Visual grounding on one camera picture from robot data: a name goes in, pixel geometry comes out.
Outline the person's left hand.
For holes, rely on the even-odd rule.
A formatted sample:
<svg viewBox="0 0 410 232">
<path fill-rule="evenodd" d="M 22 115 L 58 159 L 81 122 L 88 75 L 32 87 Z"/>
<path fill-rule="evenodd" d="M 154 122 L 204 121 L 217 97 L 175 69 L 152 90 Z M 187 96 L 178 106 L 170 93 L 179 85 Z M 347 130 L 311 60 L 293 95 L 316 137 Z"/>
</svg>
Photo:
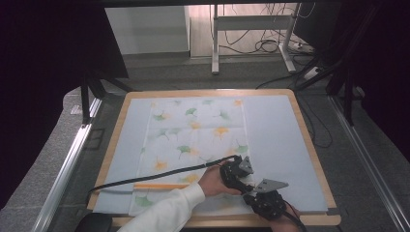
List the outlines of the person's left hand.
<svg viewBox="0 0 410 232">
<path fill-rule="evenodd" d="M 198 181 L 206 197 L 217 196 L 219 194 L 241 195 L 241 192 L 234 188 L 228 188 L 220 176 L 220 166 L 214 165 L 206 169 L 201 179 Z"/>
</svg>

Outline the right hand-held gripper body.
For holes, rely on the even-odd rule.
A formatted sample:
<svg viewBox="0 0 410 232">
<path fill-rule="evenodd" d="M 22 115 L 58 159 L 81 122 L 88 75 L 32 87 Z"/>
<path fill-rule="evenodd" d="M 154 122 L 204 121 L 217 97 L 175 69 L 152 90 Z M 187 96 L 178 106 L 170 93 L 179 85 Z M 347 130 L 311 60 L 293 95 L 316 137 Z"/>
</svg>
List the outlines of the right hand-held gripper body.
<svg viewBox="0 0 410 232">
<path fill-rule="evenodd" d="M 286 204 L 279 189 L 288 187 L 287 183 L 263 179 L 250 193 L 243 196 L 245 203 L 253 211 L 267 220 L 280 218 L 286 211 Z"/>
</svg>

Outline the person's right hand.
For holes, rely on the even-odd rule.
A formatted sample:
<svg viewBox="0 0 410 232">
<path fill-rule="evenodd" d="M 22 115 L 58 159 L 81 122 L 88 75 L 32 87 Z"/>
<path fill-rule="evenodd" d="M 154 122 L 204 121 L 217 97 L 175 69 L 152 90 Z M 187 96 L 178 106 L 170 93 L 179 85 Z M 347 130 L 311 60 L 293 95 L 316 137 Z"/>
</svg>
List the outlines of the person's right hand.
<svg viewBox="0 0 410 232">
<path fill-rule="evenodd" d="M 300 212 L 291 206 L 287 206 L 286 212 L 297 219 L 300 217 Z M 268 221 L 268 223 L 273 232 L 300 232 L 300 227 L 286 216 Z"/>
</svg>

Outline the black curtain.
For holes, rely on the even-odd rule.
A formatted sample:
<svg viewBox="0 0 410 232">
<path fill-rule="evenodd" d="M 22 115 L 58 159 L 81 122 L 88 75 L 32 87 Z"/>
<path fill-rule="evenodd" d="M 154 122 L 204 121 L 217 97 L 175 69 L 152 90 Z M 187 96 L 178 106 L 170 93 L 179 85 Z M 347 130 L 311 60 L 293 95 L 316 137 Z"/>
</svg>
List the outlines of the black curtain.
<svg viewBox="0 0 410 232">
<path fill-rule="evenodd" d="M 128 76 L 103 6 L 0 0 L 0 210 L 52 133 L 63 98 L 89 74 Z"/>
<path fill-rule="evenodd" d="M 410 161 L 410 0 L 304 2 L 294 34 L 339 64 L 326 92 L 361 88 L 367 114 Z"/>
</svg>

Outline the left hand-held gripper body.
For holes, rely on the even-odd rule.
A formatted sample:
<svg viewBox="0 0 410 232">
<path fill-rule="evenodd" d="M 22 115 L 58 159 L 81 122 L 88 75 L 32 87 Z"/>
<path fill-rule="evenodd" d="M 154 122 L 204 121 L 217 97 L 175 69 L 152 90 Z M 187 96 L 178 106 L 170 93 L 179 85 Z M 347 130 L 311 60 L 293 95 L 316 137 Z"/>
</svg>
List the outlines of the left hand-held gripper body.
<svg viewBox="0 0 410 232">
<path fill-rule="evenodd" d="M 244 159 L 237 156 L 233 161 L 226 162 L 220 167 L 223 183 L 230 189 L 239 190 L 242 179 L 253 173 L 249 157 Z"/>
</svg>

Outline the white power strip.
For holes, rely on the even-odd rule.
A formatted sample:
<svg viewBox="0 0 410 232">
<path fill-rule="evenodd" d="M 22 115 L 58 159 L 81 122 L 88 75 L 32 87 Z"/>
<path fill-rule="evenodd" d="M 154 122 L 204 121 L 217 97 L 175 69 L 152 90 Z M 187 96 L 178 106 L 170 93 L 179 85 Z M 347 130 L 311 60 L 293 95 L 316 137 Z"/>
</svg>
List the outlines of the white power strip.
<svg viewBox="0 0 410 232">
<path fill-rule="evenodd" d="M 290 43 L 288 49 L 297 53 L 313 53 L 315 51 L 312 46 L 304 43 Z"/>
<path fill-rule="evenodd" d="M 304 75 L 304 79 L 305 80 L 309 80 L 313 77 L 315 77 L 317 74 L 321 73 L 322 69 L 319 67 L 313 67 L 311 68 L 305 75 Z"/>
</svg>

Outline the black metal stand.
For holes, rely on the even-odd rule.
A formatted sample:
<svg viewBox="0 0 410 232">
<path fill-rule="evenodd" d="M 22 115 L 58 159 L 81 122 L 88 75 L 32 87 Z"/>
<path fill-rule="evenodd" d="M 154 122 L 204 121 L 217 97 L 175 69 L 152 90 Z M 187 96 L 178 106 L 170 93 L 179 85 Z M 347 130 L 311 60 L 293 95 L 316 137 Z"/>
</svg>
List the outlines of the black metal stand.
<svg viewBox="0 0 410 232">
<path fill-rule="evenodd" d="M 350 126 L 353 126 L 352 121 L 352 102 L 354 96 L 354 75 L 353 65 L 354 58 L 358 54 L 360 43 L 364 40 L 364 36 L 380 9 L 381 0 L 362 0 L 364 5 L 361 6 L 359 12 L 353 16 L 354 21 L 343 31 L 337 40 L 323 53 L 332 51 L 336 56 L 336 60 L 327 66 L 323 72 L 315 75 L 311 79 L 302 84 L 296 84 L 294 91 L 303 91 L 314 83 L 330 77 L 330 80 L 325 88 L 328 96 L 336 96 L 340 90 L 343 90 L 342 97 L 342 114 L 344 119 Z"/>
<path fill-rule="evenodd" d="M 91 123 L 91 111 L 89 103 L 89 92 L 92 92 L 95 98 L 101 100 L 105 97 L 106 91 L 103 87 L 103 80 L 118 87 L 125 92 L 134 92 L 134 89 L 120 80 L 110 77 L 108 74 L 95 70 L 87 70 L 80 86 L 81 90 L 81 109 L 82 109 L 82 126 Z"/>
</svg>

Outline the white metal desk frame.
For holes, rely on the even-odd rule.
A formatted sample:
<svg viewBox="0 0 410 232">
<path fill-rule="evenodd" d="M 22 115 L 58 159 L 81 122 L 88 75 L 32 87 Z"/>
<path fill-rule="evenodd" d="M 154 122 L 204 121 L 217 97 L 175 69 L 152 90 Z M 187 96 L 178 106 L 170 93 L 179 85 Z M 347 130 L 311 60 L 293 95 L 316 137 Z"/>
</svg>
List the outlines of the white metal desk frame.
<svg viewBox="0 0 410 232">
<path fill-rule="evenodd" d="M 227 31 L 255 31 L 273 30 L 280 34 L 284 31 L 283 39 L 278 39 L 278 50 L 284 61 L 287 70 L 294 73 L 296 68 L 288 52 L 293 29 L 300 10 L 300 3 L 297 3 L 290 14 L 259 14 L 259 15 L 219 15 L 219 6 L 214 5 L 214 12 L 211 14 L 212 21 L 212 74 L 220 72 L 220 44 L 219 32 Z"/>
</svg>

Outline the white leaf-print cloth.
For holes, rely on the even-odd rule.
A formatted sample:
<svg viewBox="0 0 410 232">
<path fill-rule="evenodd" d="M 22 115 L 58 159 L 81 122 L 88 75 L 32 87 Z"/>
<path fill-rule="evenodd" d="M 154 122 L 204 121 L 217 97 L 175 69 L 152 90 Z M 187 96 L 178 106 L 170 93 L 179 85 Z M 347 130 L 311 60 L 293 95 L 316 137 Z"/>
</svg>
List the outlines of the white leaf-print cloth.
<svg viewBox="0 0 410 232">
<path fill-rule="evenodd" d="M 243 160 L 249 156 L 246 117 L 240 99 L 154 100 L 148 119 L 136 177 L 153 176 L 233 155 Z M 174 187 L 197 182 L 204 171 L 173 174 L 145 182 L 149 187 L 135 188 L 130 216 L 140 215 L 164 199 Z M 155 185 L 173 188 L 153 188 Z M 221 194 L 206 199 L 193 213 L 195 216 L 233 216 L 250 214 L 251 208 L 241 196 Z"/>
</svg>

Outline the dark floor socket cover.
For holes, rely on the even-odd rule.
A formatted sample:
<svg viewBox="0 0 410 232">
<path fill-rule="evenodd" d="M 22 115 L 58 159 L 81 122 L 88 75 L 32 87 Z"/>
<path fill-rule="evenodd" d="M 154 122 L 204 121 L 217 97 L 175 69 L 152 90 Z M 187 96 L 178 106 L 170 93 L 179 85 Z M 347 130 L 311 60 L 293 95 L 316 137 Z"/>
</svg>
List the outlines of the dark floor socket cover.
<svg viewBox="0 0 410 232">
<path fill-rule="evenodd" d="M 105 129 L 92 129 L 86 140 L 86 150 L 98 150 L 103 142 Z"/>
</svg>

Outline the aluminium floor rail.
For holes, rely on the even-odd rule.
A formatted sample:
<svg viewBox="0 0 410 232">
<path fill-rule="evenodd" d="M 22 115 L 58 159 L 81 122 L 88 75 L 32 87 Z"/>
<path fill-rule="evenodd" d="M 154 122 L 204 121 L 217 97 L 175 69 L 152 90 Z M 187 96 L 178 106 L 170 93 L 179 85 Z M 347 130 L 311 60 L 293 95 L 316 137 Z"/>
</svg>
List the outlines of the aluminium floor rail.
<svg viewBox="0 0 410 232">
<path fill-rule="evenodd" d="M 376 192 L 378 193 L 382 203 L 384 204 L 390 218 L 398 232 L 410 232 L 410 220 L 404 214 L 404 211 L 399 204 L 394 193 L 387 185 L 387 182 L 383 178 L 381 172 L 376 166 L 374 160 L 370 156 L 363 140 L 358 135 L 354 126 L 351 126 L 343 114 L 341 103 L 337 97 L 329 96 L 328 100 L 337 115 L 338 120 L 341 123 L 347 137 L 349 138 L 355 153 L 359 157 L 362 166 L 364 167 L 367 176 L 371 180 Z"/>
<path fill-rule="evenodd" d="M 90 133 L 93 121 L 100 109 L 101 104 L 101 100 L 93 99 L 91 105 L 89 106 L 88 110 L 90 119 L 88 120 L 87 124 L 79 128 L 73 140 L 72 146 L 40 210 L 35 224 L 31 229 L 31 232 L 46 232 L 50 223 L 52 222 L 54 214 L 57 211 L 58 205 L 64 195 L 68 181 L 73 174 L 73 170 L 78 160 L 79 154 Z"/>
</svg>

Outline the white cabinet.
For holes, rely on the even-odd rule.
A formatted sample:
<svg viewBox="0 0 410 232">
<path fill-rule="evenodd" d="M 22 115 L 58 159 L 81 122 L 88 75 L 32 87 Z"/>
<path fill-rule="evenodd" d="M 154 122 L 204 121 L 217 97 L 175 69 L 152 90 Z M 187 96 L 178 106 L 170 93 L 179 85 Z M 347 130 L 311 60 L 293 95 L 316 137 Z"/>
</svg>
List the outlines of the white cabinet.
<svg viewBox="0 0 410 232">
<path fill-rule="evenodd" d="M 106 8 L 105 13 L 122 54 L 190 50 L 188 7 Z"/>
</svg>

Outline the dark round object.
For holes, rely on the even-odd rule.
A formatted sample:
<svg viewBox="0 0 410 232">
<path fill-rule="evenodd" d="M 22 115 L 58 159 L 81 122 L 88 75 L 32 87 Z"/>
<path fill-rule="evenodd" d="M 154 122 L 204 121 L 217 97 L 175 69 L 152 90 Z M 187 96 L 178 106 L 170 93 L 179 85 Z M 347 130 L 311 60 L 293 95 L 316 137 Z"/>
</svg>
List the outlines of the dark round object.
<svg viewBox="0 0 410 232">
<path fill-rule="evenodd" d="M 74 232 L 109 232 L 112 221 L 113 219 L 109 215 L 91 213 L 79 222 Z"/>
</svg>

